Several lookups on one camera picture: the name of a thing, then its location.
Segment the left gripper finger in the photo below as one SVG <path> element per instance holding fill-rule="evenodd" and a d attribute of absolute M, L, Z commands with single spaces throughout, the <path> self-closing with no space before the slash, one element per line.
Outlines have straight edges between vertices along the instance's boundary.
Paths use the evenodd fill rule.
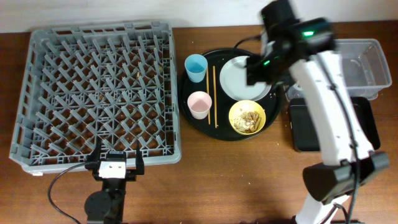
<path fill-rule="evenodd" d="M 136 174 L 144 174 L 144 160 L 139 144 L 136 146 Z"/>
<path fill-rule="evenodd" d="M 96 162 L 100 159 L 101 154 L 101 139 L 96 140 L 96 145 L 93 153 L 91 154 L 91 161 Z"/>

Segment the grey round plate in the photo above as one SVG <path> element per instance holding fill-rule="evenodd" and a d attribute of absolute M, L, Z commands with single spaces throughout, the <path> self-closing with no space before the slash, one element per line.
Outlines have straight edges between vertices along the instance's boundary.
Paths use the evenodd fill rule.
<path fill-rule="evenodd" d="M 220 84 L 223 91 L 236 101 L 258 101 L 271 90 L 271 85 L 259 82 L 248 85 L 246 80 L 246 59 L 248 56 L 238 56 L 227 61 L 220 72 Z"/>

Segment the yellow bowl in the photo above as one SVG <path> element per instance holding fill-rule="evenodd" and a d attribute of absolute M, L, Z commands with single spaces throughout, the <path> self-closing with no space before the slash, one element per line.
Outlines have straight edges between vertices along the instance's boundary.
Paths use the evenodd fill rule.
<path fill-rule="evenodd" d="M 233 126 L 233 121 L 235 118 L 237 118 L 239 115 L 241 115 L 245 111 L 257 111 L 260 114 L 261 117 L 261 123 L 258 127 L 258 129 L 254 133 L 242 133 L 238 131 L 237 129 L 234 128 Z M 229 110 L 229 123 L 232 126 L 232 128 L 241 135 L 253 135 L 258 133 L 266 123 L 266 114 L 265 110 L 262 108 L 262 106 L 255 101 L 251 100 L 241 100 L 235 103 Z"/>

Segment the food scraps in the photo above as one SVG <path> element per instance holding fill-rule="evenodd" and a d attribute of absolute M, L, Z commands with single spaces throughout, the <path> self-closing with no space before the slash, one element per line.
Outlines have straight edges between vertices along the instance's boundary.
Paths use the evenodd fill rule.
<path fill-rule="evenodd" d="M 234 119 L 233 126 L 242 133 L 254 133 L 260 123 L 261 117 L 257 111 L 245 111 Z"/>

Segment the light blue plastic cup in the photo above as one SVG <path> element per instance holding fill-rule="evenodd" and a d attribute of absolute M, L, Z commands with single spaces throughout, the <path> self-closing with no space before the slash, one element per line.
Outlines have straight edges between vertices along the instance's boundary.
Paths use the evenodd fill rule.
<path fill-rule="evenodd" d="M 193 83 L 200 83 L 208 68 L 207 59 L 200 54 L 192 54 L 185 59 L 185 70 Z"/>

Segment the pink plastic cup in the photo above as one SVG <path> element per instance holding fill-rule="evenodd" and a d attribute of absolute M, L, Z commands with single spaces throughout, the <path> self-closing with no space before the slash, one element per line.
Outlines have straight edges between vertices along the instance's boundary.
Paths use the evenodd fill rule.
<path fill-rule="evenodd" d="M 187 100 L 188 109 L 195 119 L 205 119 L 212 104 L 211 96 L 204 91 L 193 92 Z"/>

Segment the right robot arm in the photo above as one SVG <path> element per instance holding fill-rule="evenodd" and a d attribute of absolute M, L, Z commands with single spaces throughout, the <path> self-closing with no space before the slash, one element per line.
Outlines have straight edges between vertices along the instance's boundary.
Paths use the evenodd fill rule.
<path fill-rule="evenodd" d="M 330 223 L 345 201 L 355 203 L 358 189 L 388 168 L 388 156 L 374 150 L 360 126 L 331 24 L 322 17 L 300 21 L 288 0 L 270 2 L 261 17 L 266 52 L 247 59 L 247 83 L 299 83 L 322 154 L 321 163 L 303 170 L 308 196 L 292 223 Z"/>

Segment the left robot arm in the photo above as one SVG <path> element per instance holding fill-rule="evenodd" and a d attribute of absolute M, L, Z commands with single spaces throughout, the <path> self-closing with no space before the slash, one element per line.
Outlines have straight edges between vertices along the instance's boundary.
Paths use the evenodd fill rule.
<path fill-rule="evenodd" d="M 122 223 L 126 184 L 135 182 L 144 174 L 144 160 L 140 147 L 134 149 L 136 168 L 128 169 L 127 154 L 113 151 L 100 158 L 102 140 L 98 140 L 94 151 L 87 157 L 85 168 L 92 171 L 95 180 L 102 183 L 100 191 L 92 193 L 85 201 L 88 223 Z"/>

